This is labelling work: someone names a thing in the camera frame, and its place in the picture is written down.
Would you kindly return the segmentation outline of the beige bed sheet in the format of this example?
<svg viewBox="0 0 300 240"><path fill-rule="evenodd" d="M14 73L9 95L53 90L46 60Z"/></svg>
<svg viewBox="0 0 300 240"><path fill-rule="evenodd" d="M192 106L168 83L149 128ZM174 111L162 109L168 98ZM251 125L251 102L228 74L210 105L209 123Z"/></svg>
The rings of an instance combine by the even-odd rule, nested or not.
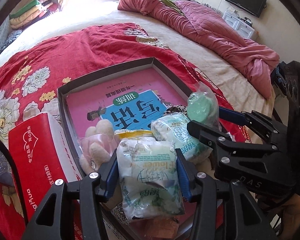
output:
<svg viewBox="0 0 300 240"><path fill-rule="evenodd" d="M117 2L102 2L89 11L83 0L27 28L0 54L0 68L17 52L28 50L43 40L84 29L91 25L132 22L140 25L149 36L156 37L170 49L193 63L218 88L237 111L256 110L270 116L275 98L266 100L233 66L213 51L191 41L166 24L137 12L117 9Z"/></svg>

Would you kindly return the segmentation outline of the leopard print scrunchie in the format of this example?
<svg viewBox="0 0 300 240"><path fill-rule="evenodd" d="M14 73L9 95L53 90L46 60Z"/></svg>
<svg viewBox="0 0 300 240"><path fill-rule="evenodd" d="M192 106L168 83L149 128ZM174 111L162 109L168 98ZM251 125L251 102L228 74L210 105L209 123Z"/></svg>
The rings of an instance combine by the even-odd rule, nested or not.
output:
<svg viewBox="0 0 300 240"><path fill-rule="evenodd" d="M170 115L173 113L183 113L185 116L187 116L187 107L183 105L174 105L166 109L164 111L163 116Z"/></svg>

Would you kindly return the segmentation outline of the grey tray with pink book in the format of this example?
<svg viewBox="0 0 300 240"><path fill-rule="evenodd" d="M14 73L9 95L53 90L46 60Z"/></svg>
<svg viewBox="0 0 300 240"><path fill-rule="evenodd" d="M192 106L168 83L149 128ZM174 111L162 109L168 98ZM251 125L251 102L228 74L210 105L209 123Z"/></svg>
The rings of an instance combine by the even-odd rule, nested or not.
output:
<svg viewBox="0 0 300 240"><path fill-rule="evenodd" d="M134 239L145 219L179 223L176 239L190 235L196 206L181 197L176 148L193 162L211 148L191 137L191 120L220 128L217 99L207 85L194 89L155 58L107 67L58 89L61 121L75 162L85 157L101 172L97 192L118 197L128 213L113 214Z"/></svg>

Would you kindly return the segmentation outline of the cream plush bear purple cloth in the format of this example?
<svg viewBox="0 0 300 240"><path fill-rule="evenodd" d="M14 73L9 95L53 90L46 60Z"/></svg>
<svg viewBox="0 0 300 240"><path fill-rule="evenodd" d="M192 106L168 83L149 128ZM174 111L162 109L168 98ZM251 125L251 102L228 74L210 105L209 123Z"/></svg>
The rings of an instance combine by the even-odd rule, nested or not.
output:
<svg viewBox="0 0 300 240"><path fill-rule="evenodd" d="M90 126L81 138L82 155L79 164L86 175L98 171L103 163L110 161L117 141L113 125L107 119L100 120L96 126Z"/></svg>

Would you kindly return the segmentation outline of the red tissue box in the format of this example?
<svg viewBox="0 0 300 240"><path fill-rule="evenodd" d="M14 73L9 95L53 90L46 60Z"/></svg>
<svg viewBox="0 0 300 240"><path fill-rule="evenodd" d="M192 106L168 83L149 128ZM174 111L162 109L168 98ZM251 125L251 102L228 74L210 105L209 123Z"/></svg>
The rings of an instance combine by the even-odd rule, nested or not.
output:
<svg viewBox="0 0 300 240"><path fill-rule="evenodd" d="M19 174L28 219L57 179L82 179L63 128L49 113L37 114L11 129L8 150Z"/></svg>

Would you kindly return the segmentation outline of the yellow white plastic bag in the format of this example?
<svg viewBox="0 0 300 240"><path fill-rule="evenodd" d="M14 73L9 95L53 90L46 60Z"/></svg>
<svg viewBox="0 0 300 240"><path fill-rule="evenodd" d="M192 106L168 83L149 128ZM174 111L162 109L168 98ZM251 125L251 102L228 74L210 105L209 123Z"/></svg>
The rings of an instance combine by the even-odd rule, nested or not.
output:
<svg viewBox="0 0 300 240"><path fill-rule="evenodd" d="M118 129L114 132L114 135L117 136L120 140L124 138L153 137L153 133L151 131L144 130L144 129L137 129L137 130Z"/></svg>

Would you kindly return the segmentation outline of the pink quilted duvet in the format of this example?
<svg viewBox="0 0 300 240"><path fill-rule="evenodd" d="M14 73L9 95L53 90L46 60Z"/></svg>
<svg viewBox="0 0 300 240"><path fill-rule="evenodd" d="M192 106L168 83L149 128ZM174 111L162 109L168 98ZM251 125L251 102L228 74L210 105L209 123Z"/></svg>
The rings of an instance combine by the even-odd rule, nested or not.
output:
<svg viewBox="0 0 300 240"><path fill-rule="evenodd" d="M271 97L270 74L279 62L278 53L243 38L211 8L188 0L119 0L117 8L150 16L212 50L236 68L265 99Z"/></svg>

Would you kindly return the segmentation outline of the green item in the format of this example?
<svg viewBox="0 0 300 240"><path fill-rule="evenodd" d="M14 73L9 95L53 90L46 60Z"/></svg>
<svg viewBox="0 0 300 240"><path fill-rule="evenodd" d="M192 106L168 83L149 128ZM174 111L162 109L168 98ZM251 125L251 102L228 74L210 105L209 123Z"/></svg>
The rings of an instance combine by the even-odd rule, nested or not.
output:
<svg viewBox="0 0 300 240"><path fill-rule="evenodd" d="M187 116L191 121L219 129L219 105L213 91L201 81L187 100Z"/></svg>

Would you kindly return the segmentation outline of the clear plastic bag pink item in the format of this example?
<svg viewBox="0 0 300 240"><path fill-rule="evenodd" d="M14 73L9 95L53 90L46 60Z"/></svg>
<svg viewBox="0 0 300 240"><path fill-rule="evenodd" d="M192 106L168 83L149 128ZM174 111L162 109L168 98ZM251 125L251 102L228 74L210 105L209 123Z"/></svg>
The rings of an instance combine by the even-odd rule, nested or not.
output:
<svg viewBox="0 0 300 240"><path fill-rule="evenodd" d="M179 229L179 220L172 218L154 218L147 221L145 237L173 239Z"/></svg>

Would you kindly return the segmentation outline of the white drawer cabinet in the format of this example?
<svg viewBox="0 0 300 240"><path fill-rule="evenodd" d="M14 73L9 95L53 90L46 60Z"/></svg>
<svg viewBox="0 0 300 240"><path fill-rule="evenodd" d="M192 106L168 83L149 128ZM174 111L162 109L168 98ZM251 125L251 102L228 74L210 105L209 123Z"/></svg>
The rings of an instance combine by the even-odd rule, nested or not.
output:
<svg viewBox="0 0 300 240"><path fill-rule="evenodd" d="M257 31L234 14L225 12L223 20L243 38L256 40Z"/></svg>

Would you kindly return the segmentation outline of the stack of folded blankets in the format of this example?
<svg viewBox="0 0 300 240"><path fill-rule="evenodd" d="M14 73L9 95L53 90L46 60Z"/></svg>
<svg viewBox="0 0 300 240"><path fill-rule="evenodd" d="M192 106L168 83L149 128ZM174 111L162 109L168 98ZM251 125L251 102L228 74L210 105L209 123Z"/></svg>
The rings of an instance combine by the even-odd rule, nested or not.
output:
<svg viewBox="0 0 300 240"><path fill-rule="evenodd" d="M9 15L9 24L12 30L24 30L58 10L57 0L32 0Z"/></svg>

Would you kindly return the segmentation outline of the red floral blanket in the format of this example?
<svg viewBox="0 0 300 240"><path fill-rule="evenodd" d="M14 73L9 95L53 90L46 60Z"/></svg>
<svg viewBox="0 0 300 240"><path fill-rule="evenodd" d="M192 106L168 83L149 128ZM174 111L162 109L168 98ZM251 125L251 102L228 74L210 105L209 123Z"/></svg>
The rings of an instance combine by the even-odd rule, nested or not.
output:
<svg viewBox="0 0 300 240"><path fill-rule="evenodd" d="M231 108L221 90L200 70L137 24L95 25L40 42L13 55L0 68L0 140L8 148L8 133L27 118L49 113L60 119L57 90L74 79L116 64L153 57L189 88L198 81L210 87L220 106ZM174 92L147 71L91 91L91 99L72 96L79 136L91 126L87 113L102 107L103 118L115 129L149 129L162 116L164 104L177 105Z"/></svg>

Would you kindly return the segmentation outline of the dark patterned pillow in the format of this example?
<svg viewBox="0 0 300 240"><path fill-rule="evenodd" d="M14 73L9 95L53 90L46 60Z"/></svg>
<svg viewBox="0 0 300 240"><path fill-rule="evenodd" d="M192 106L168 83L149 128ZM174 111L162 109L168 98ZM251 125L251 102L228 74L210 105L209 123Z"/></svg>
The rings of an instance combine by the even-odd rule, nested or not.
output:
<svg viewBox="0 0 300 240"><path fill-rule="evenodd" d="M4 44L0 48L0 54L12 43L14 42L23 32L22 29L12 31L6 38Z"/></svg>

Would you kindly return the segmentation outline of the green floral tissue pack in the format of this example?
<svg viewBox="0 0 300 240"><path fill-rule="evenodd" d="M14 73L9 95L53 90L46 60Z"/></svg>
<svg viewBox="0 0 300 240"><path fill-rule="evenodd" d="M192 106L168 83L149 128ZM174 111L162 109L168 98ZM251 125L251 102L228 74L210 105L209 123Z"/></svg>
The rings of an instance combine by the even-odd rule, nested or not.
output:
<svg viewBox="0 0 300 240"><path fill-rule="evenodd" d="M124 138L116 149L122 208L129 222L183 215L177 154L168 141Z"/></svg>

